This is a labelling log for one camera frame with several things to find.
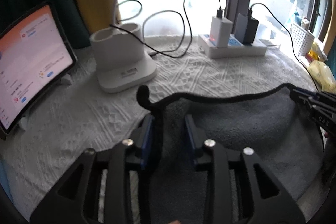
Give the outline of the white desk lamp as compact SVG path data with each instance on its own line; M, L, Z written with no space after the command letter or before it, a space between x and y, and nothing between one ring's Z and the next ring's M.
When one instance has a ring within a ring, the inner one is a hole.
M98 84L106 93L121 92L157 75L156 63L141 40L141 26L118 24L117 8L118 2L113 0L110 27L90 36Z

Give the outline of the white charger adapter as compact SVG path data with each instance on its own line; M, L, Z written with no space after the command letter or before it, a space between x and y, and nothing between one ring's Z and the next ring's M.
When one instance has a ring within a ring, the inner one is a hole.
M217 48L227 48L233 23L223 17L222 9L217 10L213 16L210 29L210 42Z

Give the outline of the purple grey microfiber towel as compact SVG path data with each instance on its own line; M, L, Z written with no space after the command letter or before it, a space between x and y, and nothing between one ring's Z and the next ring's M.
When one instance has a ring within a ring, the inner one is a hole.
M231 98L175 93L152 103L139 181L143 223L304 223L297 205L317 176L323 137L292 84Z

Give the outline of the white tablet stand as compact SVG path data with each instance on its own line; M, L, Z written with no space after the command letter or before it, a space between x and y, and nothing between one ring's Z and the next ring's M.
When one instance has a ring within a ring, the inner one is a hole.
M62 76L59 80L56 81L57 85L64 85L64 86L71 86L74 84L72 77L69 73L66 73L64 76ZM21 119L19 120L18 126L22 130L26 131L28 128L28 123L29 123L29 113L30 110L27 110Z

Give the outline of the white power strip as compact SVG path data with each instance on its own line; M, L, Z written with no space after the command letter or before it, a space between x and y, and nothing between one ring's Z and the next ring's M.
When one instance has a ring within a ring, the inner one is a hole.
M198 46L200 51L210 59L264 56L267 50L267 46L258 39L255 39L251 45L244 45L233 35L230 36L226 48L214 46L208 35L198 36Z

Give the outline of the black charger adapter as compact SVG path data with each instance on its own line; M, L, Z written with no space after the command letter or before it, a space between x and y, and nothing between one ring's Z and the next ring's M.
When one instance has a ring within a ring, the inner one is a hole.
M235 38L242 44L250 45L254 42L259 21L252 17L252 9L247 15L238 14L235 23Z

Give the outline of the white textured tablecloth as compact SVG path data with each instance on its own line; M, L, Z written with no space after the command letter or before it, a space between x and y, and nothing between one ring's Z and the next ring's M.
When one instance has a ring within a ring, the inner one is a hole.
M88 147L104 150L128 136L145 115L135 98L137 89L109 94L101 90L90 48L77 50L73 85L55 86L30 110L26 131L16 129L1 141L5 188L24 219L65 170ZM176 92L211 97L261 93L291 83L312 89L302 66L275 48L262 57L209 59L193 44L181 59L157 56L158 74L149 81L150 98ZM266 160L291 196L300 198L321 168L319 130L281 130L290 118L290 100L274 101L260 110L225 112L226 143L250 144Z

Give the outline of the white perforated basket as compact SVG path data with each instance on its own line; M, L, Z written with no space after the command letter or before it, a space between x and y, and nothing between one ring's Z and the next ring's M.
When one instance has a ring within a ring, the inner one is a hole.
M291 24L290 33L293 38L295 54L305 56L310 51L315 37L309 30L305 30L296 23Z

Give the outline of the tablet with lit screen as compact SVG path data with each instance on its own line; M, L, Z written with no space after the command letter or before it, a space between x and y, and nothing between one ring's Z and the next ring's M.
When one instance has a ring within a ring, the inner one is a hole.
M76 62L56 12L46 3L1 33L1 139Z

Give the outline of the yellow plastic snack bags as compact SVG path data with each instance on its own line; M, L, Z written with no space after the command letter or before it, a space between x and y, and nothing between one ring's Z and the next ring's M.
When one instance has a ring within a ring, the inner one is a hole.
M312 58L308 67L311 76L321 86L323 92L335 94L335 78L329 66L325 63L327 56L320 49L318 43L313 42L308 56Z

